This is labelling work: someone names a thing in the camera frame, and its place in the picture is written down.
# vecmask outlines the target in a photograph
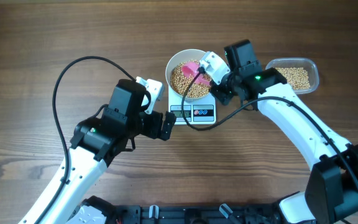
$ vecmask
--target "container filled with beans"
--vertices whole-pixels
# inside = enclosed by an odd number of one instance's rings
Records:
[[[204,56],[205,52],[202,50],[188,49],[182,50],[175,54],[165,69],[165,78],[169,86],[175,91],[175,93],[183,97],[186,89],[190,85],[190,82],[194,79],[193,76],[186,77],[182,72],[182,66],[188,62],[194,62],[200,64],[200,59]],[[208,75],[202,75],[204,80],[211,81],[211,77]],[[192,84],[189,92],[187,93],[186,100],[198,100],[209,93],[209,85],[203,83]]]
[[[292,86],[296,94],[311,93],[319,85],[317,66],[307,58],[278,58],[269,62],[268,68],[275,68]]]

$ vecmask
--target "round bowl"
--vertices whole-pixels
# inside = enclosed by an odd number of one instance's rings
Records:
[[[165,78],[167,79],[167,83],[168,83],[169,87],[172,88],[171,74],[172,74],[173,69],[175,69],[176,66],[178,66],[182,62],[187,62],[190,60],[201,60],[201,58],[204,56],[204,54],[205,54],[205,51],[197,50],[197,49],[182,50],[181,52],[175,54],[171,58],[171,60],[169,60],[167,67],[165,68]],[[172,88],[172,90],[180,98],[183,98],[183,95],[177,93],[173,88]],[[205,96],[197,97],[197,98],[186,97],[185,100],[186,101],[194,101],[194,100],[199,100],[201,98],[204,98]]]

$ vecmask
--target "wooden tabletop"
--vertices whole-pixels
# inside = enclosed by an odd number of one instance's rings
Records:
[[[17,223],[63,159],[52,91],[72,60],[109,58],[134,77],[165,83],[184,49],[212,50],[250,39],[263,67],[306,57],[320,85],[300,98],[328,126],[358,143],[358,1],[111,1],[0,5],[0,223]],[[110,64],[85,61],[61,82],[58,117],[68,141],[78,122],[108,103],[118,79]],[[218,104],[218,119],[239,107]],[[168,109],[167,91],[156,104]],[[305,190],[309,168],[268,118],[244,111],[196,132],[175,126],[169,141],[136,137],[87,192],[115,205],[273,202]],[[358,223],[358,213],[349,217]]]

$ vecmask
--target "digital scale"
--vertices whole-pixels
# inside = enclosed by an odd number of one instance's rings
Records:
[[[175,124],[186,124],[181,113],[182,97],[168,87],[168,110],[177,117]],[[183,104],[185,117],[190,124],[214,124],[216,122],[216,103],[212,94],[202,97],[195,101],[186,101]]]

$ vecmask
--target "clear plastic container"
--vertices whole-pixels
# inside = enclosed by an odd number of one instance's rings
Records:
[[[266,65],[268,68],[303,68],[308,72],[310,88],[305,90],[294,90],[296,94],[311,93],[319,85],[319,77],[316,64],[307,58],[277,58]]]

